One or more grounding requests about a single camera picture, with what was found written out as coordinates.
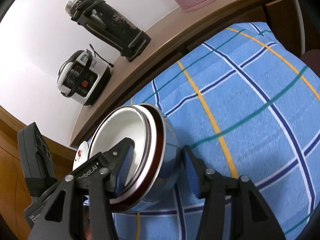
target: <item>stainless steel pot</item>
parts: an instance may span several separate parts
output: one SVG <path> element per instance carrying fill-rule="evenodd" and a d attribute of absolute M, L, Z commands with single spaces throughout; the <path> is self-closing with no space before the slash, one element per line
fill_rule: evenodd
<path fill-rule="evenodd" d="M 89 146 L 89 158 L 123 138 L 135 142 L 134 158 L 123 193 L 110 200 L 113 212 L 139 212 L 165 197 L 179 175 L 179 142 L 163 114 L 153 105 L 121 106 L 100 124 Z"/>

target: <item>screw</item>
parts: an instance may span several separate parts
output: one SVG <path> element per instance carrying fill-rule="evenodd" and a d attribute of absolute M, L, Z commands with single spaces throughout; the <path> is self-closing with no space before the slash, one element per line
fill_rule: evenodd
<path fill-rule="evenodd" d="M 107 174 L 108 172 L 109 172 L 109 169 L 108 169 L 108 168 L 101 168 L 101 169 L 100 169 L 100 174 L 101 174 L 101 175 Z"/>
<path fill-rule="evenodd" d="M 70 181 L 73 180 L 73 176 L 72 176 L 72 175 L 67 175 L 67 176 L 64 178 L 64 180 L 65 180 L 66 182 L 70 182 Z"/>
<path fill-rule="evenodd" d="M 247 175 L 242 175 L 241 176 L 241 181 L 248 182 L 249 181 L 249 177 Z"/>
<path fill-rule="evenodd" d="M 213 168 L 207 168 L 205 170 L 205 173 L 208 175 L 213 175 L 216 171 Z"/>

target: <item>checkered cloth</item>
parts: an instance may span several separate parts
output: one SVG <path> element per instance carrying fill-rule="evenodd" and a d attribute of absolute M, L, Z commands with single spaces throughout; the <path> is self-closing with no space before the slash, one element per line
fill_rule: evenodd
<path fill-rule="evenodd" d="M 208 167 L 248 175 L 286 238 L 295 239 L 320 200 L 319 92 L 319 78 L 266 23 L 242 23 L 194 49 L 126 104 L 157 106 L 180 145 L 191 145 Z M 166 199 L 139 217 L 115 214 L 119 239 L 194 240 L 203 204 L 181 168 Z M 229 227 L 226 199 L 223 239 Z"/>

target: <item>red button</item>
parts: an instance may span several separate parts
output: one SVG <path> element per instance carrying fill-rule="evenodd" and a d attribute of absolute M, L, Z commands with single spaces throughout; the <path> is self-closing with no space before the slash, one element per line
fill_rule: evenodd
<path fill-rule="evenodd" d="M 89 83 L 87 81 L 85 81 L 85 80 L 82 82 L 82 86 L 85 87 L 85 88 L 87 87 L 88 84 Z"/>

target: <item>power cord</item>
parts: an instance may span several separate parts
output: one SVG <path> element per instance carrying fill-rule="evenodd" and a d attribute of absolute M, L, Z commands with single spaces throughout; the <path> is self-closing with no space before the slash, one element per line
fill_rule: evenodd
<path fill-rule="evenodd" d="M 93 46 L 92 46 L 90 43 L 89 43 L 89 46 L 90 46 L 90 48 L 93 50 L 94 56 L 96 56 L 96 54 L 97 54 L 97 56 L 98 56 L 99 58 L 101 58 L 103 61 L 105 61 L 105 62 L 108 63 L 108 65 L 110 66 L 110 68 L 113 68 L 113 67 L 114 67 L 114 65 L 113 65 L 112 63 L 106 61 L 103 57 L 101 57 L 101 56 L 94 50 Z"/>

